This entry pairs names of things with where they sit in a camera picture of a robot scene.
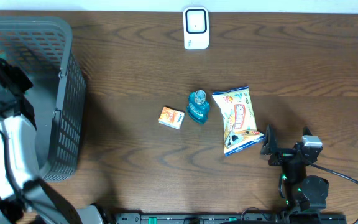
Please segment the yellow snack bag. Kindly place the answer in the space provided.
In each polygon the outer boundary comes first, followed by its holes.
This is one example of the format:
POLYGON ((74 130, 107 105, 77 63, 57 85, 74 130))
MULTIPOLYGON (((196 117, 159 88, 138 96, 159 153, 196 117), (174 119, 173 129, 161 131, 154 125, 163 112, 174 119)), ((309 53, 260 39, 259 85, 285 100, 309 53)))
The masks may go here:
POLYGON ((223 116, 224 155, 240 152, 265 139, 257 130, 248 86, 212 94, 223 116))

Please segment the teal mouthwash bottle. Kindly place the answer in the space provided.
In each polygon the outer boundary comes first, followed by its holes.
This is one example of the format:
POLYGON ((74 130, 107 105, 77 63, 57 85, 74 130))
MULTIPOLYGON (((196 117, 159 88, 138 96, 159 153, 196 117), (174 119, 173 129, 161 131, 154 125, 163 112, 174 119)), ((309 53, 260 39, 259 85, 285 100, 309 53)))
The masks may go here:
POLYGON ((209 109, 210 105, 206 101, 206 93, 203 90, 197 90, 189 95, 187 112, 193 121, 205 124, 209 109))

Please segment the small orange box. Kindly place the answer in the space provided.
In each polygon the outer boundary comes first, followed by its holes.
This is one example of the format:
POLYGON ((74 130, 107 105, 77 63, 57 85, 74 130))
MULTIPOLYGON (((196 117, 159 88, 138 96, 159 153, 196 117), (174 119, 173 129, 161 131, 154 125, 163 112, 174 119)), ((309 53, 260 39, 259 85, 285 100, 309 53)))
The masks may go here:
POLYGON ((158 122, 174 129, 180 129, 184 118, 184 112, 169 107, 163 107, 158 122))

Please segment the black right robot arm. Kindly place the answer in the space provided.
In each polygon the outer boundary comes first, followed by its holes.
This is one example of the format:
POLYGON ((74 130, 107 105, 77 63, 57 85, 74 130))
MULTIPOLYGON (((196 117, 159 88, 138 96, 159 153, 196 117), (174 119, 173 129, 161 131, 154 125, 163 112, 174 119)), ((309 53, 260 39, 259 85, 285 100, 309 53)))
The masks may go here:
POLYGON ((313 165, 323 150, 323 143, 310 130, 303 128, 301 140, 291 148, 278 147, 271 125, 267 126, 261 155, 268 155, 270 166, 279 166, 282 176, 279 192, 291 210, 320 211, 326 208, 329 183, 316 175, 308 175, 306 167, 313 165))

